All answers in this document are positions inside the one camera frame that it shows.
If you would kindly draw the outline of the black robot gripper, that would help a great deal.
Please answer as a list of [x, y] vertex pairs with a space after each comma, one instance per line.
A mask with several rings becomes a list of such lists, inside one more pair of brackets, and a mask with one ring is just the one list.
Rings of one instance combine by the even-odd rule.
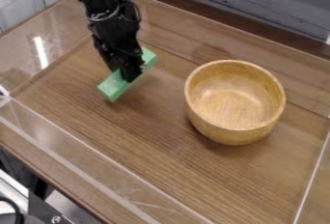
[[142, 74], [142, 48], [136, 34], [140, 13], [135, 4], [119, 4], [115, 12], [88, 17], [92, 33], [100, 39], [93, 47], [111, 71], [120, 70], [125, 82]]

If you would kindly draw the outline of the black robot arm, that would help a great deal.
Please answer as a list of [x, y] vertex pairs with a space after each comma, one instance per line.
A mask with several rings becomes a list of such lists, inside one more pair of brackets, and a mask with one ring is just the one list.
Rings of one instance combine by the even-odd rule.
[[85, 8], [93, 47], [111, 71], [131, 82], [142, 74], [137, 42], [140, 13], [132, 0], [79, 0]]

